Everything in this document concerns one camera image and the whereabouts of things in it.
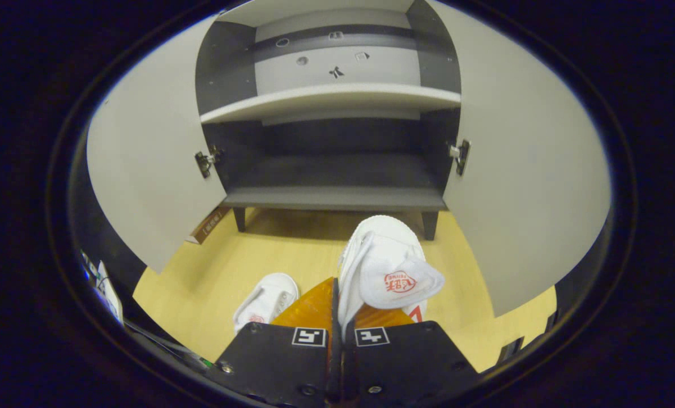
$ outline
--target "metal hinge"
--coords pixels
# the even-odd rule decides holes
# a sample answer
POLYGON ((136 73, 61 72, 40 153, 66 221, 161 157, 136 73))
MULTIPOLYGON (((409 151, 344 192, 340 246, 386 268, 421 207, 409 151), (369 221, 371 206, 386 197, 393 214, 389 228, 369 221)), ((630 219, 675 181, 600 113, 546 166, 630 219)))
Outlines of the metal hinge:
POLYGON ((224 149, 218 149, 215 145, 209 145, 209 154, 205 155, 202 152, 196 152, 194 160, 197 161, 199 170, 202 172, 202 177, 205 179, 209 177, 209 168, 216 163, 219 163, 221 156, 224 155, 224 149))
POLYGON ((469 158, 469 150, 471 150, 471 142, 464 139, 464 142, 461 143, 461 146, 448 147, 448 155, 456 160, 456 173, 459 176, 464 175, 464 170, 466 170, 466 161, 469 158))

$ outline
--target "white sneaker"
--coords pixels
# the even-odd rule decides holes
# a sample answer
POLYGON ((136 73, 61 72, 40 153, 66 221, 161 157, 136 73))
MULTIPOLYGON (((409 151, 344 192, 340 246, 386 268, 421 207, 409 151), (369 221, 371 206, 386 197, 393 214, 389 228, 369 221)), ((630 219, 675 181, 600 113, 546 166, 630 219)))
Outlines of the white sneaker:
POLYGON ((271 323, 298 297, 299 289, 290 275, 275 273, 263 277, 234 313, 234 333, 249 322, 271 323))
POLYGON ((445 279, 425 262, 418 237, 400 220, 372 216, 363 220, 340 256, 338 320, 343 327, 363 304, 402 308, 421 322, 428 298, 445 279))

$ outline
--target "white shelf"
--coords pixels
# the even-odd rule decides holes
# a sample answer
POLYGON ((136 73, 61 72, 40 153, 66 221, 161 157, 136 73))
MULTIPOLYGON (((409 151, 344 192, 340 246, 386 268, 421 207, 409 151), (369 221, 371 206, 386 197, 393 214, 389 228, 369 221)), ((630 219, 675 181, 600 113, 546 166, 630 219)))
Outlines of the white shelf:
POLYGON ((246 2, 232 8, 218 21, 260 27, 283 18, 304 15, 315 11, 334 11, 341 9, 389 10, 406 13, 413 0, 280 0, 280 2, 246 2))
POLYGON ((436 88, 395 83, 340 83, 255 96, 205 113, 201 116, 201 121, 203 124, 270 121, 296 113, 359 109, 428 112, 459 106, 459 93, 436 88))

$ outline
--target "open cabinet door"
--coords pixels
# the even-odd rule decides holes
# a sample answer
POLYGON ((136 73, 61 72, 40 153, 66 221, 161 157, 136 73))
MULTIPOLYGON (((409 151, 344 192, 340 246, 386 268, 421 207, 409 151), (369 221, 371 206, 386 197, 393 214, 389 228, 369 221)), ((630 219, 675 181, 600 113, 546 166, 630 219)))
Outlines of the open cabinet door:
POLYGON ((226 193, 208 154, 197 110, 195 67, 214 18, 197 23, 142 59, 94 114, 86 147, 99 205, 123 242, 161 272, 226 193))
POLYGON ((552 70, 490 26, 429 3, 456 46, 457 142, 471 142, 464 174, 454 163, 443 200, 499 316, 549 289, 587 253, 609 212, 609 165, 588 113, 552 70))

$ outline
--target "yellow floor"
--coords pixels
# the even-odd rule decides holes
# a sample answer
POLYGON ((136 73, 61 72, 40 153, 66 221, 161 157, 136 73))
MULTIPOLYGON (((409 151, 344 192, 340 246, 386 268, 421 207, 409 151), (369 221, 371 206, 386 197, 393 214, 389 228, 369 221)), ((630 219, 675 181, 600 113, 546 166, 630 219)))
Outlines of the yellow floor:
MULTIPOLYGON (((338 275, 338 257, 368 212, 247 209, 247 232, 237 232, 233 212, 202 245, 184 243, 161 274, 146 269, 134 298, 164 330, 214 361, 234 337, 232 313, 265 274, 290 274, 301 292, 338 275)), ((418 237, 418 212, 390 214, 418 237)), ((435 320, 477 371, 491 368, 501 347, 544 332, 557 309, 551 287, 522 307, 493 317, 488 292, 466 239, 450 212, 438 217, 434 241, 421 240, 426 260, 446 285, 428 300, 425 320, 435 320)))

